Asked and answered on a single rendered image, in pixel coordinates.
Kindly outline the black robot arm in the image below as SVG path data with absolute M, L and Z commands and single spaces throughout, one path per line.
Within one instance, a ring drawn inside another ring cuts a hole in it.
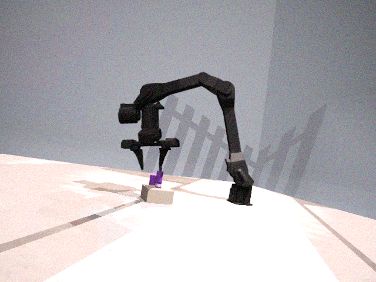
M 225 159 L 227 172 L 235 183 L 231 184 L 229 198 L 226 201 L 252 206 L 250 203 L 253 179 L 249 175 L 246 161 L 240 148 L 236 117 L 234 112 L 235 87 L 229 81 L 223 81 L 206 72 L 173 80 L 167 83 L 148 83 L 142 86 L 134 104 L 120 104 L 119 123 L 159 122 L 159 109 L 164 109 L 160 100 L 171 94 L 204 87 L 216 95 L 224 115 L 224 122 L 229 145 L 229 159 Z M 156 103 L 157 102 L 157 103 Z M 153 104 L 155 103 L 155 104 Z M 141 119 L 142 110 L 142 119 Z M 139 143 L 152 144 L 162 137 L 161 128 L 157 125 L 143 128 L 138 133 Z

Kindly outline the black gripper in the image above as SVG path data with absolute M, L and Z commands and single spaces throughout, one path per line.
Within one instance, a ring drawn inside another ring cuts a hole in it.
M 140 125 L 143 128 L 143 125 L 147 125 L 147 127 L 153 127 L 153 125 L 157 125 L 159 128 L 159 122 L 142 122 Z M 139 161 L 141 170 L 143 170 L 143 150 L 140 149 L 142 146 L 161 146 L 159 148 L 159 167 L 162 166 L 165 156 L 168 150 L 171 150 L 171 147 L 180 147 L 179 139 L 177 138 L 165 138 L 165 140 L 155 140 L 156 143 L 148 144 L 148 143 L 139 143 L 137 140 L 129 139 L 129 140 L 122 140 L 121 148 L 122 149 L 130 149 L 133 151 Z

